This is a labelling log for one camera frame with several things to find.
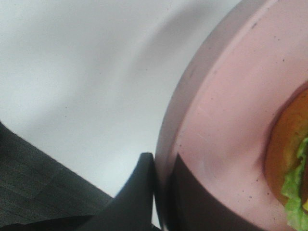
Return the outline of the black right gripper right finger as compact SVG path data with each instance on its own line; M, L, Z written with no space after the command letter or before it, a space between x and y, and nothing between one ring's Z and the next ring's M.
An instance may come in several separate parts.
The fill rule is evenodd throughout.
M236 159L196 177L180 155L156 158L158 216L165 231L284 231L286 218L270 192L261 161Z

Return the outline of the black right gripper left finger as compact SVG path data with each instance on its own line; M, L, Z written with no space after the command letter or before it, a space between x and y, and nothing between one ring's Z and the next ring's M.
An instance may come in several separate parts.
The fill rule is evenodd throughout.
M95 216L56 218L30 224L12 224L2 231L154 231L154 158L142 153L121 191Z

